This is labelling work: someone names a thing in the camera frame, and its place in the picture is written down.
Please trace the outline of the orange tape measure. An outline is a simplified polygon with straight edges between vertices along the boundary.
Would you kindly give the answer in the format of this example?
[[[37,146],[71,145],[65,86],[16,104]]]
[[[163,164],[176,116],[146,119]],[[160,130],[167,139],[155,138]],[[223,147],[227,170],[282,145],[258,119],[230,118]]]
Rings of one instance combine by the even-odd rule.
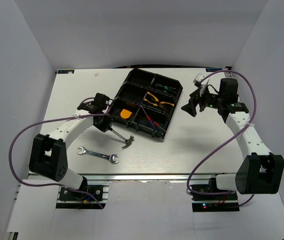
[[[122,119],[129,119],[131,116],[132,116],[132,112],[130,110],[127,110],[127,109],[122,109],[121,112],[120,112],[120,117]]]

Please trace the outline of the black handled claw hammer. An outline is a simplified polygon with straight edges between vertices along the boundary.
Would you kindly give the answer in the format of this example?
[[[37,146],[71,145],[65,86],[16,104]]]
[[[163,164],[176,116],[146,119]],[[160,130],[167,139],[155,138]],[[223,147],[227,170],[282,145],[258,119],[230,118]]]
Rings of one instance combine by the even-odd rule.
[[[130,136],[129,138],[125,138],[124,136],[122,136],[120,133],[118,133],[117,131],[115,131],[112,127],[108,127],[107,128],[109,131],[111,131],[112,133],[114,133],[117,137],[119,137],[121,140],[124,141],[125,145],[122,147],[122,149],[126,149],[128,148],[132,142],[134,141],[134,136]]]

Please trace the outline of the yellow black pliers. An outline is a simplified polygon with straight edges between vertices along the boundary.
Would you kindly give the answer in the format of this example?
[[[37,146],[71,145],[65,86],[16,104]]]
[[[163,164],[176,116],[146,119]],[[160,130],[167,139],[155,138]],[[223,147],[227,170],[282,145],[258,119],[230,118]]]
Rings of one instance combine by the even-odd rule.
[[[151,104],[154,107],[159,107],[160,106],[160,102],[159,99],[153,95],[151,92],[147,92],[146,96],[143,99],[145,102]]]
[[[153,105],[154,105],[155,107],[161,108],[163,111],[166,111],[166,112],[169,112],[169,110],[171,109],[171,107],[174,107],[174,106],[175,106],[174,103],[165,102],[165,101],[156,101]]]

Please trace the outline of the silver open-end wrench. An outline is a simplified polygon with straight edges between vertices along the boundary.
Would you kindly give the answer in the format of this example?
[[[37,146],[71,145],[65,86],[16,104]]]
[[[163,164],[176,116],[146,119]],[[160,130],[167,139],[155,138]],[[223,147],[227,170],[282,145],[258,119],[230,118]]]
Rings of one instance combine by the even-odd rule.
[[[113,165],[116,165],[116,164],[119,163],[119,161],[116,160],[116,158],[119,157],[119,155],[117,155],[117,154],[106,155],[106,154],[102,154],[102,153],[99,153],[99,152],[88,150],[83,146],[79,146],[77,149],[79,150],[79,152],[77,152],[78,155],[90,155],[90,156],[93,156],[93,157],[97,157],[97,158],[100,158],[100,159],[107,160],[108,162],[110,162]]]

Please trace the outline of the black green precision screwdriver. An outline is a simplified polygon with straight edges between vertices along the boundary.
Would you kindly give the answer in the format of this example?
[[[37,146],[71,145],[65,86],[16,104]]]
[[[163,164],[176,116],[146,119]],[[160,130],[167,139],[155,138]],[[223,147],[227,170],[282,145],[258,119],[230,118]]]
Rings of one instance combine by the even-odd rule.
[[[169,90],[169,89],[170,89],[170,87],[165,86],[165,85],[162,85],[162,84],[159,84],[159,83],[156,83],[155,86],[156,86],[157,88],[162,88],[162,89],[164,89],[164,90]]]

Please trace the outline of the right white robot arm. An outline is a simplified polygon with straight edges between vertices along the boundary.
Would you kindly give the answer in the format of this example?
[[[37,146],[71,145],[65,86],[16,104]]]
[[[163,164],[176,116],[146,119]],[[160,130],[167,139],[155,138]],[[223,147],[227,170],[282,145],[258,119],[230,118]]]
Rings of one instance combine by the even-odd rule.
[[[236,136],[243,156],[237,173],[222,173],[213,178],[213,183],[207,187],[208,195],[218,200],[229,192],[242,195],[276,194],[283,175],[284,158],[272,153],[250,123],[247,106],[238,101],[238,81],[233,78],[221,79],[217,93],[210,93],[207,80],[196,80],[194,84],[197,89],[181,109],[193,117],[197,114],[197,106],[201,112],[205,108],[216,109]]]

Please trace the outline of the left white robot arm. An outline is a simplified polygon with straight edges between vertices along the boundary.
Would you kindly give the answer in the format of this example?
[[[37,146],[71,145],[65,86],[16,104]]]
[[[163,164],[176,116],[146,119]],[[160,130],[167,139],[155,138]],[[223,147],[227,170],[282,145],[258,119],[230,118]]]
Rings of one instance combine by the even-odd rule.
[[[83,101],[75,113],[50,133],[38,134],[33,139],[29,170],[70,188],[70,193],[81,200],[87,196],[87,179],[68,167],[67,149],[86,129],[96,124],[109,126],[112,122],[105,110],[110,98],[97,93],[93,100]]]

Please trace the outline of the black compartment tray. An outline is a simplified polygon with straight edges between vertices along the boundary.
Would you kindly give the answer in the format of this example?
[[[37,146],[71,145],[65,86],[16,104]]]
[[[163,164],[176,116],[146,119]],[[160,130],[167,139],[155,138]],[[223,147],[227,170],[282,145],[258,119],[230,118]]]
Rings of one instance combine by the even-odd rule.
[[[163,92],[161,89],[155,88],[155,83],[176,88],[176,94],[169,94]],[[119,91],[115,95],[110,114],[116,123],[146,133],[153,138],[164,139],[182,91],[183,87],[178,80],[158,73],[134,68],[128,73]],[[169,112],[153,106],[144,101],[147,92],[155,95],[159,102],[173,103],[175,106],[171,107]],[[156,127],[156,131],[152,128],[140,105],[143,106],[152,121],[157,122],[166,132],[158,127]],[[132,112],[129,119],[120,117],[122,109],[127,109]]]

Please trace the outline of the front aluminium rail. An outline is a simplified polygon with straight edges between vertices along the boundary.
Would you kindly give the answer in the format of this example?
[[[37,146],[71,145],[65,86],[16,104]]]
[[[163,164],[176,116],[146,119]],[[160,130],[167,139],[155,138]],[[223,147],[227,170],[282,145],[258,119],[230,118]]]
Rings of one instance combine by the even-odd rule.
[[[188,174],[82,174],[89,181],[186,181]],[[191,180],[208,180],[214,174],[195,174]],[[44,179],[36,173],[29,173],[28,179]]]

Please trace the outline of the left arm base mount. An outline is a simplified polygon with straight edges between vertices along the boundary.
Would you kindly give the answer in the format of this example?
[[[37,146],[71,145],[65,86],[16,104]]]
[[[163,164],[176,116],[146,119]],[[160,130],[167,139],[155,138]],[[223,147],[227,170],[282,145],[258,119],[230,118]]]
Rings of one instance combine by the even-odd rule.
[[[108,199],[110,181],[89,181],[87,193],[79,193],[61,187],[56,200],[57,209],[102,210]]]

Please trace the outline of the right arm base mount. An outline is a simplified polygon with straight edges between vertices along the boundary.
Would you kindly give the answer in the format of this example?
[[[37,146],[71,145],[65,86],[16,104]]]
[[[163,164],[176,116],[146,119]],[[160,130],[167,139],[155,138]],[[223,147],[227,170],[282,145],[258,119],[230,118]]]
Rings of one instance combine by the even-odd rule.
[[[191,196],[193,213],[239,212],[237,193],[223,195],[202,195],[186,192]]]

